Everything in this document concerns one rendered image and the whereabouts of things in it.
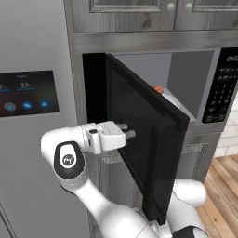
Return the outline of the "white plate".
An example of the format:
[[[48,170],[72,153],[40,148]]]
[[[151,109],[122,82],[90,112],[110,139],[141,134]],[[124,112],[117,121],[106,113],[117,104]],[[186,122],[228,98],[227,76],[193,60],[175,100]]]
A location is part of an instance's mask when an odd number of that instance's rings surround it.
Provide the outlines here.
[[[181,104],[180,104],[179,100],[176,97],[174,97],[173,95],[170,95],[169,93],[164,91],[162,96],[164,98],[166,98],[174,106],[176,106],[178,109],[181,107]]]

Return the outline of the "black microwave door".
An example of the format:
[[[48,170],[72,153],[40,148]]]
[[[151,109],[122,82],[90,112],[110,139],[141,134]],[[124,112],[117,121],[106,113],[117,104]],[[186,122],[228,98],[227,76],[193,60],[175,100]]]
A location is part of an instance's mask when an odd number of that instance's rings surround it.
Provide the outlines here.
[[[106,69],[108,118],[132,136],[119,153],[142,193],[146,219],[164,224],[190,118],[111,54]]]

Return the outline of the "black and steel microwave oven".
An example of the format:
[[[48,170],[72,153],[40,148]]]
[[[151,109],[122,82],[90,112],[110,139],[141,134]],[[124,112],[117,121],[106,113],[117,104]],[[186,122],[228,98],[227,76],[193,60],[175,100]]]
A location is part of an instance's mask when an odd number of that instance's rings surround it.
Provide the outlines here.
[[[204,124],[226,118],[238,83],[238,48],[159,53],[87,53],[83,56],[87,120],[107,115],[106,56],[113,55],[152,88],[176,97],[179,110]]]

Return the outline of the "grey wooden cabinet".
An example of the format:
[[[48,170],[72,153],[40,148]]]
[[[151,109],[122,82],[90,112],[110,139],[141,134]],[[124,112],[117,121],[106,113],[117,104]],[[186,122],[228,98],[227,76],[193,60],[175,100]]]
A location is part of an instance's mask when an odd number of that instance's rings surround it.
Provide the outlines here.
[[[238,48],[238,30],[168,33],[74,33],[69,38],[74,95],[79,123],[87,120],[83,56],[87,53],[159,53]],[[204,124],[190,119],[175,179],[204,181],[221,132],[229,116],[238,83],[222,122]],[[142,211],[143,196],[119,150],[100,155],[88,153],[90,176],[111,201]]]

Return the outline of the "grey wooden cupboard door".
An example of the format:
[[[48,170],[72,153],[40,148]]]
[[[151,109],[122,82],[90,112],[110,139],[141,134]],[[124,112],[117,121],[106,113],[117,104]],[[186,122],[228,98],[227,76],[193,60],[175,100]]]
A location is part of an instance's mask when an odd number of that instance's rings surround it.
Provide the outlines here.
[[[192,11],[185,5],[192,3]],[[238,30],[238,0],[178,0],[176,31]]]
[[[178,0],[71,0],[76,33],[172,31]],[[167,5],[175,10],[169,12]]]

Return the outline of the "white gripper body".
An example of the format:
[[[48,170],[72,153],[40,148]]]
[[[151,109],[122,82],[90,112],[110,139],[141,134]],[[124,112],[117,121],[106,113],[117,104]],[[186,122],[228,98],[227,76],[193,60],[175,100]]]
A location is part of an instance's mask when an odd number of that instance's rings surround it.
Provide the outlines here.
[[[101,148],[107,152],[126,146],[126,134],[113,121],[98,124]]]

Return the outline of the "grey fridge with screen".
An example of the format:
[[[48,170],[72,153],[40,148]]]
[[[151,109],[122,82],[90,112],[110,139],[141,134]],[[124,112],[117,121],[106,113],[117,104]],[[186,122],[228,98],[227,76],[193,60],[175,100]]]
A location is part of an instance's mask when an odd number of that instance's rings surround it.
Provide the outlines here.
[[[63,0],[0,0],[0,238],[90,238],[40,153],[47,131],[76,124]]]

